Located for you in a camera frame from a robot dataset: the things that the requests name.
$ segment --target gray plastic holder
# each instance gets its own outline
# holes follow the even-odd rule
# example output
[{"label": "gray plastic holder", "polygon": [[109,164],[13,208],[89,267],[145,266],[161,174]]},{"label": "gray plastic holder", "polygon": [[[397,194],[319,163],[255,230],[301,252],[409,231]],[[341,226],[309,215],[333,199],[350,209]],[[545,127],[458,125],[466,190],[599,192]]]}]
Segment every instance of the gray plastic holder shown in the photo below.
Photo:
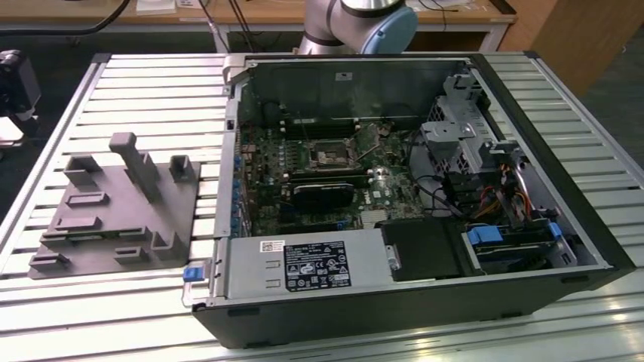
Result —
[{"label": "gray plastic holder", "polygon": [[175,155],[155,164],[134,133],[115,133],[110,149],[126,166],[102,167],[74,156],[70,179],[30,278],[178,268],[189,262],[199,189],[199,162]]}]

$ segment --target barcode sticker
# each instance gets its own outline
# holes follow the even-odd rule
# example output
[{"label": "barcode sticker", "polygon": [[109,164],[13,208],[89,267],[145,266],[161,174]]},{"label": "barcode sticker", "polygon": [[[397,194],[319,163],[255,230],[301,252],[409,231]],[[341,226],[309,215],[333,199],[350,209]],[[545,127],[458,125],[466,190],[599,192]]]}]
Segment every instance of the barcode sticker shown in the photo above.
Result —
[{"label": "barcode sticker", "polygon": [[262,241],[261,252],[271,253],[274,251],[285,251],[285,241],[283,240]]}]

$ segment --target motherboard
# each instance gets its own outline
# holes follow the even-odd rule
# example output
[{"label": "motherboard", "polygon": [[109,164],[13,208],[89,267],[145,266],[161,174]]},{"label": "motherboard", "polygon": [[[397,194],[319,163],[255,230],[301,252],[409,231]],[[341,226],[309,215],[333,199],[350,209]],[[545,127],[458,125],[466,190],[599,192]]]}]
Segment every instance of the motherboard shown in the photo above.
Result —
[{"label": "motherboard", "polygon": [[406,149],[409,130],[387,121],[315,119],[241,132],[253,235],[373,229],[423,217]]}]

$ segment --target metal table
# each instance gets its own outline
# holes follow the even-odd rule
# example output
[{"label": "metal table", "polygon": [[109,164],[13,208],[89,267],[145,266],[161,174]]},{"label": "metal table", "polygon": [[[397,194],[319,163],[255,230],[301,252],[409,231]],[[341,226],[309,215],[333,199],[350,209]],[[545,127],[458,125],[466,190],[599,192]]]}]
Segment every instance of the metal table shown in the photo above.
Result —
[{"label": "metal table", "polygon": [[[114,132],[157,159],[203,163],[193,260],[211,256],[225,105],[221,54],[98,56],[0,227],[0,360],[615,360],[644,353],[642,169],[541,60],[487,58],[641,269],[534,315],[227,350],[183,306],[181,268],[34,281],[29,261],[69,181],[70,155],[102,165]],[[511,138],[505,123],[501,127]],[[197,295],[207,292],[201,284]]]}]

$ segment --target white sticker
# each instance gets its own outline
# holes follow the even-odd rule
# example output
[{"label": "white sticker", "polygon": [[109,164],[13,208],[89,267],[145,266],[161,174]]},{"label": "white sticker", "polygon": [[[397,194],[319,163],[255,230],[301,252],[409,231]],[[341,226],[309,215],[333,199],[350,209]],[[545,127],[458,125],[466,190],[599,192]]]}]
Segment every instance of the white sticker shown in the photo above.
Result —
[{"label": "white sticker", "polygon": [[335,73],[335,81],[354,80],[354,73]]},{"label": "white sticker", "polygon": [[274,251],[285,251],[285,241],[283,240],[262,241],[261,252],[271,253]]},{"label": "white sticker", "polygon": [[206,17],[181,17],[179,21],[186,23],[207,23],[209,19]]}]

